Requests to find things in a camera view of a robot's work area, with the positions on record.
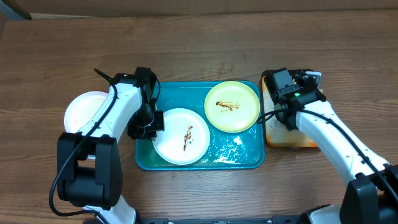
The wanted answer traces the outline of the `white plate with sauce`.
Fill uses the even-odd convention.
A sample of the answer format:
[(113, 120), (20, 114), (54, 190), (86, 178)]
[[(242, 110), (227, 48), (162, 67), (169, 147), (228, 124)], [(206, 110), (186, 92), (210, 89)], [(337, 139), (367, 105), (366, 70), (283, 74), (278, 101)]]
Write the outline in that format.
[(193, 164), (206, 154), (210, 130), (198, 113), (174, 108), (164, 113), (164, 130), (157, 131), (153, 146), (158, 155), (171, 164)]

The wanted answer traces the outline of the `pale pink plate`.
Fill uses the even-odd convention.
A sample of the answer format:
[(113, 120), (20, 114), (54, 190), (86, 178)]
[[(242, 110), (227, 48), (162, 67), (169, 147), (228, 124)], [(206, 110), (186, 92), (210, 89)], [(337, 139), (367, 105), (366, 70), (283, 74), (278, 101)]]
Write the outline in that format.
[(67, 107), (63, 123), (66, 132), (76, 133), (97, 112), (105, 101), (107, 93), (89, 91), (76, 97)]

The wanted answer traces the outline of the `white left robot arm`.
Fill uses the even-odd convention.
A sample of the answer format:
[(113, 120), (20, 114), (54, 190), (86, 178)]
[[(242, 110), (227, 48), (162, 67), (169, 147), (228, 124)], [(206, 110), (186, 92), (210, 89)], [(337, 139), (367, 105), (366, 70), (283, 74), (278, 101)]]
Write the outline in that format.
[(118, 142), (123, 132), (132, 139), (154, 140), (164, 130), (162, 111), (155, 108), (160, 89), (156, 74), (138, 67), (133, 74), (110, 77), (104, 103), (76, 133), (57, 141), (57, 175), (49, 206), (60, 217), (90, 213), (98, 223), (139, 223), (137, 212), (121, 195), (123, 172)]

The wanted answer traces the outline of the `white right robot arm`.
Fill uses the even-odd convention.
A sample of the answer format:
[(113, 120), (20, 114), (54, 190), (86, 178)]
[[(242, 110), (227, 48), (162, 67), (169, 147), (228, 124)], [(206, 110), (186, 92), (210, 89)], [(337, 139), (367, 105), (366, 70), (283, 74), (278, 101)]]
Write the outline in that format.
[(397, 223), (397, 166), (372, 152), (339, 119), (320, 92), (321, 74), (283, 69), (274, 74), (278, 117), (289, 130), (308, 135), (346, 186), (340, 206), (302, 214), (305, 223)]

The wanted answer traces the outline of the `black soapy water tray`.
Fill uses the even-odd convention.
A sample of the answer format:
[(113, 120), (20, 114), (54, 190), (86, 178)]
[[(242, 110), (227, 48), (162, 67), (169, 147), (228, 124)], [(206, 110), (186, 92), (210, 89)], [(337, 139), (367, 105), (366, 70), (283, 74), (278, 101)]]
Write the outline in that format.
[[(266, 70), (261, 75), (261, 106), (262, 112), (274, 110), (274, 102), (266, 86), (266, 76), (277, 70)], [(284, 124), (274, 116), (264, 123), (266, 144), (269, 147), (316, 148), (316, 143), (299, 130), (289, 131)]]

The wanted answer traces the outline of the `teal plastic tray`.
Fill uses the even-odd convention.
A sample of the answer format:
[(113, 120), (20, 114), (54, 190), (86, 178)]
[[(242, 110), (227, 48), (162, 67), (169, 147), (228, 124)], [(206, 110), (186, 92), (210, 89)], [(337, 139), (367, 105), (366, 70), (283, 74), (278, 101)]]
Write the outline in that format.
[[(198, 113), (210, 130), (210, 146), (206, 154), (193, 164), (178, 166), (161, 158), (152, 140), (136, 141), (136, 162), (144, 170), (227, 170), (253, 169), (265, 159), (263, 126), (255, 122), (240, 133), (227, 133), (215, 128), (207, 119), (204, 102), (208, 92), (223, 81), (163, 82), (154, 90), (159, 100), (156, 108), (164, 113), (174, 108), (185, 108)], [(260, 99), (258, 87), (250, 81), (237, 81), (249, 85)]]

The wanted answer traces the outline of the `yellow plate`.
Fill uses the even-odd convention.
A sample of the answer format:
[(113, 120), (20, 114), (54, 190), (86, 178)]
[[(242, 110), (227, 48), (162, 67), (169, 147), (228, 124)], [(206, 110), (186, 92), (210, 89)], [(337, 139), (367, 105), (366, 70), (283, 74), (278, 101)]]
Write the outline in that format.
[(225, 81), (208, 92), (204, 110), (215, 128), (227, 133), (240, 133), (256, 122), (261, 109), (259, 97), (249, 85)]

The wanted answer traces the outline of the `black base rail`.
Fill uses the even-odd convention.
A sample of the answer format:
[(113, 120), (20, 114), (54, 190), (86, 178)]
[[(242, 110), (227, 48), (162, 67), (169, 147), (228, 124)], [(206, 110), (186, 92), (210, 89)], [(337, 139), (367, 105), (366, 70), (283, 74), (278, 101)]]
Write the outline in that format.
[(138, 218), (138, 224), (305, 224), (300, 215), (276, 215), (271, 218), (179, 219)]

